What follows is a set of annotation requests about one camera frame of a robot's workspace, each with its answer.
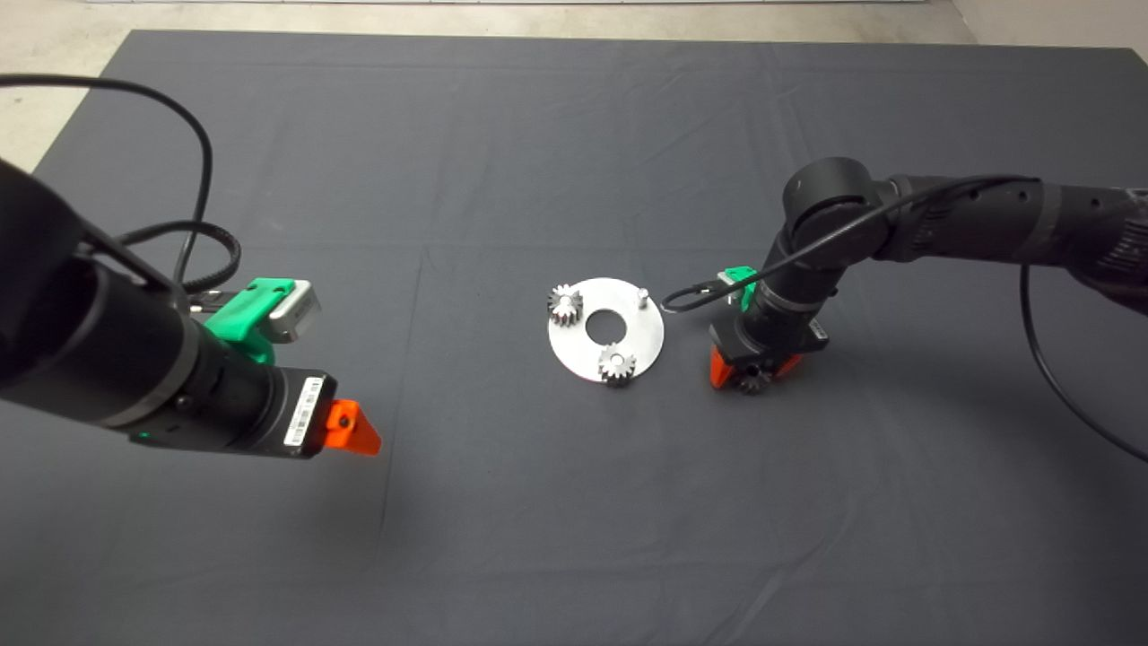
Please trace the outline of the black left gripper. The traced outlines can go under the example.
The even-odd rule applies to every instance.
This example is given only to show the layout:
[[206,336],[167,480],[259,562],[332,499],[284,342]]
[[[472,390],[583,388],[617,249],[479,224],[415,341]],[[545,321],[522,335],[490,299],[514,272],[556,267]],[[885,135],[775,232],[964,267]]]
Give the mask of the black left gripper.
[[358,402],[335,399],[338,388],[326,371],[253,361],[204,334],[188,380],[154,414],[131,425],[130,441],[250,457],[308,459],[323,447],[377,457],[381,434]]

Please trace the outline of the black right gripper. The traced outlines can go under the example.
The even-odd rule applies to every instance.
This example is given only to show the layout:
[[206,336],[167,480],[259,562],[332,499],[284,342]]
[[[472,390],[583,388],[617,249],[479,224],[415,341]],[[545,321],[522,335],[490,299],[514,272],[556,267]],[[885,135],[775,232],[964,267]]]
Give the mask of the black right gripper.
[[738,369],[747,365],[774,368],[771,376],[786,378],[804,355],[820,352],[830,342],[810,311],[770,303],[723,312],[709,324],[709,386],[718,391],[737,386]]

